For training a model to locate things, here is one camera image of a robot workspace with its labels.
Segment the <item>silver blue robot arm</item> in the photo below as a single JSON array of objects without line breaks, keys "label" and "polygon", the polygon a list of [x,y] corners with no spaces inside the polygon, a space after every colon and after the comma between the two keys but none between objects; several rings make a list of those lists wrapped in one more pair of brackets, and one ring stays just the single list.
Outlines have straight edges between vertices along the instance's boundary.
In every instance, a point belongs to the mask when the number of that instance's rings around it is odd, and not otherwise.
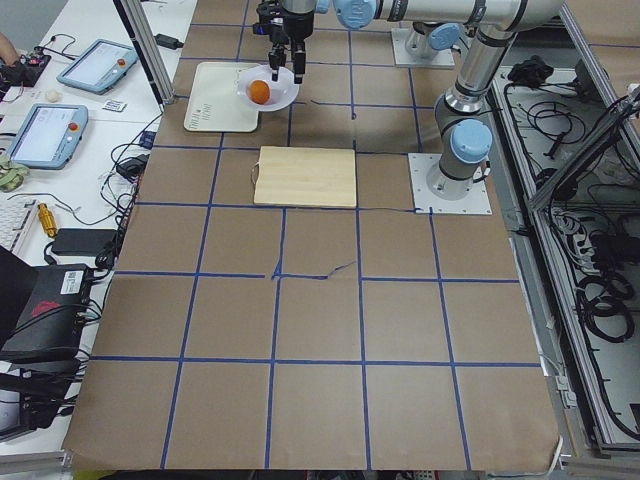
[{"label": "silver blue robot arm", "polygon": [[[492,134],[477,119],[498,67],[517,34],[531,30],[559,13],[561,1],[335,1],[338,21],[359,30],[374,20],[388,22],[455,23],[474,27],[475,36],[455,84],[436,104],[436,121],[444,151],[438,178],[454,185],[472,181],[485,160]],[[261,1],[253,33],[272,43],[268,54],[272,79],[291,55],[294,82],[306,70],[305,40],[313,33],[314,15],[328,9],[326,1]]]}]

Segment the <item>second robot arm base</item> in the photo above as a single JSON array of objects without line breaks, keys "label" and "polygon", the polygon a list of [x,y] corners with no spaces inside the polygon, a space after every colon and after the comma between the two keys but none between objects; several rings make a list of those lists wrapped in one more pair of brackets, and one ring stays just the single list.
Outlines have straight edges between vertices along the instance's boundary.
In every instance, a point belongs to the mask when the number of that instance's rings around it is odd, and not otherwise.
[{"label": "second robot arm base", "polygon": [[462,27],[458,23],[413,22],[405,51],[416,65],[442,64],[451,57]]}]

